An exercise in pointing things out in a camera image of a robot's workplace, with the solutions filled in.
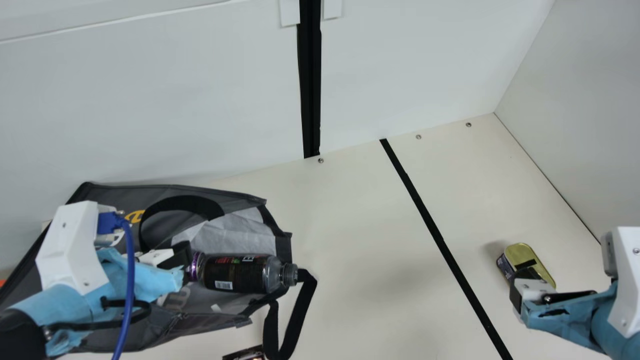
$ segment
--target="yellow logo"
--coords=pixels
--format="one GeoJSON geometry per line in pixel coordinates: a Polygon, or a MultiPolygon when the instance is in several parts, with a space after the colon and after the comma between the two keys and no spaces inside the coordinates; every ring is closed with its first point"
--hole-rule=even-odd
{"type": "Polygon", "coordinates": [[[144,210],[137,210],[132,212],[131,214],[128,214],[124,218],[127,219],[130,223],[135,224],[140,222],[140,220],[142,220],[142,214],[144,213],[145,213],[144,210]]]}

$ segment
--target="bag handle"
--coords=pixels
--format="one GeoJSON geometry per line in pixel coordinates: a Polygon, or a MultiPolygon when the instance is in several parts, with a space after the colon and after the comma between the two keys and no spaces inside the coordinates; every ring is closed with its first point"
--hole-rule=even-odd
{"type": "Polygon", "coordinates": [[[151,248],[147,245],[142,237],[142,225],[145,223],[145,221],[155,214],[174,210],[188,211],[190,213],[200,215],[207,221],[225,216],[225,212],[217,202],[205,197],[195,195],[179,195],[162,199],[157,203],[149,206],[145,210],[144,214],[142,214],[142,219],[140,219],[140,226],[138,227],[138,242],[140,243],[140,250],[142,252],[148,252],[149,250],[151,250],[151,248]]]}
{"type": "Polygon", "coordinates": [[[282,347],[278,349],[278,301],[269,302],[269,313],[264,319],[264,330],[262,332],[262,346],[264,354],[269,360],[289,360],[296,349],[302,325],[305,323],[307,310],[311,304],[318,281],[305,269],[298,269],[298,282],[303,282],[302,289],[293,307],[287,330],[284,334],[282,347]]]}

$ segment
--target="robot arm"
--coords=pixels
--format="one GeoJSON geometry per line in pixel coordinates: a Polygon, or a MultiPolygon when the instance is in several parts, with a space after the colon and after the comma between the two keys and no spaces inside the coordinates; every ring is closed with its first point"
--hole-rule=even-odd
{"type": "Polygon", "coordinates": [[[530,329],[550,332],[613,360],[640,359],[640,227],[619,227],[602,238],[603,292],[557,293],[531,268],[516,272],[510,299],[530,329]]]}
{"type": "MultiPolygon", "coordinates": [[[[58,208],[36,257],[42,291],[0,313],[3,358],[60,356],[92,331],[122,323],[113,319],[132,269],[112,247],[131,233],[123,229],[129,224],[121,216],[115,208],[92,201],[58,208]]],[[[136,307],[182,286],[180,269],[143,263],[134,267],[136,307]]]]}

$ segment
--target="metal object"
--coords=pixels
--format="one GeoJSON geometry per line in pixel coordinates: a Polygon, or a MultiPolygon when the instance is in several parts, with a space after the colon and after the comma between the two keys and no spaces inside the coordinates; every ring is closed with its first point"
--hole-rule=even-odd
{"type": "Polygon", "coordinates": [[[519,270],[523,267],[532,267],[540,277],[547,281],[555,289],[556,282],[551,276],[545,265],[542,264],[540,258],[536,255],[533,249],[525,243],[517,243],[508,246],[504,250],[504,256],[509,261],[509,264],[514,270],[519,270]]]}
{"type": "Polygon", "coordinates": [[[51,339],[53,339],[53,332],[51,332],[51,329],[46,326],[42,327],[42,334],[47,341],[51,341],[51,339]]]}

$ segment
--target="black strap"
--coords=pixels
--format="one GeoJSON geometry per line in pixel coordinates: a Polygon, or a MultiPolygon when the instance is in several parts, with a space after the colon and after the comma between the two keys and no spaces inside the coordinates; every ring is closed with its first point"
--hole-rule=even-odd
{"type": "Polygon", "coordinates": [[[278,349],[278,302],[269,302],[269,313],[264,319],[264,330],[262,333],[262,345],[264,354],[269,360],[289,360],[296,349],[302,325],[305,323],[307,310],[311,304],[318,281],[305,269],[298,270],[298,282],[303,282],[302,289],[298,294],[296,305],[293,307],[287,330],[284,334],[282,347],[278,349]]]}
{"type": "Polygon", "coordinates": [[[168,197],[160,200],[157,203],[149,206],[140,219],[140,226],[138,227],[138,242],[140,243],[140,250],[142,252],[148,252],[151,247],[144,241],[142,237],[142,225],[150,217],[163,211],[183,210],[190,213],[200,215],[207,221],[213,220],[225,215],[220,205],[205,197],[195,195],[180,195],[168,197]]]}
{"type": "MultiPolygon", "coordinates": [[[[106,298],[101,299],[102,307],[107,309],[109,307],[124,307],[124,300],[107,300],[106,298]]],[[[134,300],[134,307],[140,307],[139,311],[136,311],[134,315],[131,317],[131,323],[136,323],[141,320],[146,319],[149,315],[151,315],[151,304],[146,301],[134,300]]],[[[47,328],[51,330],[51,332],[56,332],[58,330],[66,329],[71,331],[96,331],[96,330],[104,330],[104,329],[115,329],[118,327],[122,327],[122,320],[113,320],[108,322],[89,322],[89,323],[70,323],[70,322],[57,322],[51,325],[48,325],[47,328]]]]}

